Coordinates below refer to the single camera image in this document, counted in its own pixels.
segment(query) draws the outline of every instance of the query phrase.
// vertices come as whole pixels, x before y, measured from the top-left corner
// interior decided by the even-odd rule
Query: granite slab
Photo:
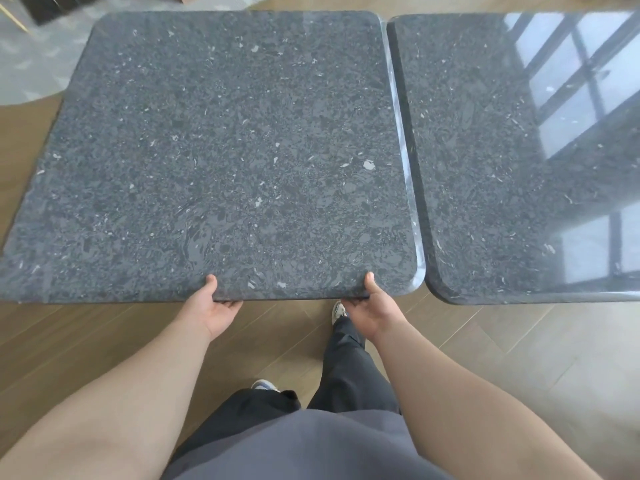
[[[424,279],[371,13],[149,12],[94,27],[0,261],[0,298],[393,294]]]
[[[388,25],[432,290],[640,299],[640,15]]]

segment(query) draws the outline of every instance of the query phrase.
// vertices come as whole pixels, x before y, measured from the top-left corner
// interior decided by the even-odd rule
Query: sneaker
[[[258,379],[256,382],[252,384],[251,389],[280,392],[278,388],[274,386],[272,383],[270,383],[267,379]]]
[[[335,325],[335,322],[338,320],[338,318],[348,316],[349,314],[347,313],[347,310],[344,309],[344,305],[342,304],[342,302],[340,300],[336,301],[331,313],[331,325]]]

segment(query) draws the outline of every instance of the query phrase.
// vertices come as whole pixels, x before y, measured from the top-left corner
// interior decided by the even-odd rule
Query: person's left hand
[[[207,275],[206,284],[192,294],[178,312],[176,322],[201,323],[211,334],[211,340],[224,332],[236,317],[242,301],[213,301],[213,292],[218,288],[218,280],[213,274]]]

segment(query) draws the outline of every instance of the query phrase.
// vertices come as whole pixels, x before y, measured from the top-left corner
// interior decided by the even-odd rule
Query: dark gray pants
[[[324,350],[322,379],[308,409],[332,413],[384,410],[400,413],[391,384],[364,350],[364,337],[351,320],[341,317]],[[213,411],[174,453],[172,461],[191,450],[242,433],[260,423],[298,411],[293,391],[241,389]]]

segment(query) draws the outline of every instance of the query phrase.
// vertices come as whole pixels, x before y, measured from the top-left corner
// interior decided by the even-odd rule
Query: polished stone surface
[[[0,298],[167,301],[206,273],[217,299],[361,296],[370,269],[391,293],[416,288],[382,33],[358,12],[101,19],[4,247]]]
[[[640,299],[639,20],[389,24],[427,279],[441,298]]]

